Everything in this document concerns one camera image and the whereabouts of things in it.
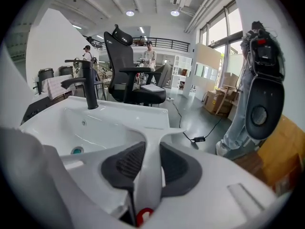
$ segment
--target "railing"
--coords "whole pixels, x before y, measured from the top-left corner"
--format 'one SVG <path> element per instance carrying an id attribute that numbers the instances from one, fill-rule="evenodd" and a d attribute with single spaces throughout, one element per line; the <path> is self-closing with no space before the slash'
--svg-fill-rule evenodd
<path id="1" fill-rule="evenodd" d="M 104 42 L 100 42 L 98 40 L 92 39 L 91 37 L 84 36 L 91 45 L 96 48 L 97 50 L 105 50 L 106 45 Z M 140 37 L 133 37 L 133 47 L 146 47 L 146 42 L 151 41 L 153 47 L 159 48 L 168 48 L 168 49 L 175 49 L 183 52 L 189 51 L 189 43 L 182 42 L 177 40 L 165 39 L 165 38 L 156 38 L 156 37 L 148 37 L 146 38 Z"/>

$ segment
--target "sink drain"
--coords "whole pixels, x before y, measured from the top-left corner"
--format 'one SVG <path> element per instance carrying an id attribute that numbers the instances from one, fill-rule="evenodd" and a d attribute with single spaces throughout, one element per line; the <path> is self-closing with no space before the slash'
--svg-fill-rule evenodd
<path id="1" fill-rule="evenodd" d="M 72 149 L 71 154 L 76 155 L 76 154 L 81 154 L 84 152 L 84 149 L 81 146 L 75 147 Z"/>

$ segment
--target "black faucet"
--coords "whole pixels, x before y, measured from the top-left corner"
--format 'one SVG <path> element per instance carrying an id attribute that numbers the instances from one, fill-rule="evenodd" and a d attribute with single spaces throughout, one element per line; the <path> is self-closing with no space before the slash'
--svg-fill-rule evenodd
<path id="1" fill-rule="evenodd" d="M 65 62 L 81 62 L 83 77 L 76 77 L 65 80 L 61 83 L 61 86 L 65 89 L 68 89 L 71 84 L 83 82 L 88 109 L 96 109 L 98 104 L 94 90 L 93 62 L 86 60 L 65 60 Z"/>

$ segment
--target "person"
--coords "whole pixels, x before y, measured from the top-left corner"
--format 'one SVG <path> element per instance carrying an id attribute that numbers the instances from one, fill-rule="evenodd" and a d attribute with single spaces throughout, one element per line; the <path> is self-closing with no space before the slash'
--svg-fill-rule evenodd
<path id="1" fill-rule="evenodd" d="M 92 60 L 92 55 L 91 55 L 91 52 L 90 52 L 90 46 L 89 45 L 86 45 L 84 47 L 84 50 L 85 50 L 85 54 L 83 55 L 83 60 L 87 60 L 87 61 L 91 61 Z"/>
<path id="2" fill-rule="evenodd" d="M 240 44 L 244 56 L 243 68 L 241 71 L 242 85 L 240 87 L 240 97 L 236 109 L 236 114 L 231 126 L 225 133 L 224 138 L 216 144 L 216 154 L 219 156 L 225 156 L 229 151 L 240 148 L 243 146 L 248 137 L 244 122 L 248 97 L 250 93 L 250 86 L 254 75 L 250 71 L 250 63 L 247 61 L 247 54 L 250 49 L 250 41 L 258 35 L 259 30 L 265 31 L 265 28 L 260 21 L 254 21 L 251 28 L 251 31 L 246 32 L 245 36 L 242 37 L 242 42 Z"/>
<path id="3" fill-rule="evenodd" d="M 147 51 L 144 52 L 143 58 L 144 58 L 144 67 L 149 67 L 154 69 L 156 66 L 156 57 L 157 53 L 153 50 L 153 43 L 152 41 L 148 41 L 146 43 Z"/>

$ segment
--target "sink basin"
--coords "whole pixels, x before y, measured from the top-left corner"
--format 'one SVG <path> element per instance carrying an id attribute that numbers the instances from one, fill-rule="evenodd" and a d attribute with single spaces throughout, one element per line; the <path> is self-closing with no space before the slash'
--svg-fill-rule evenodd
<path id="1" fill-rule="evenodd" d="M 25 122 L 20 130 L 65 156 L 75 149 L 86 153 L 145 141 L 140 132 L 128 128 L 130 125 L 170 128 L 166 109 L 102 100 L 98 104 L 89 110 L 85 98 L 70 96 Z"/>

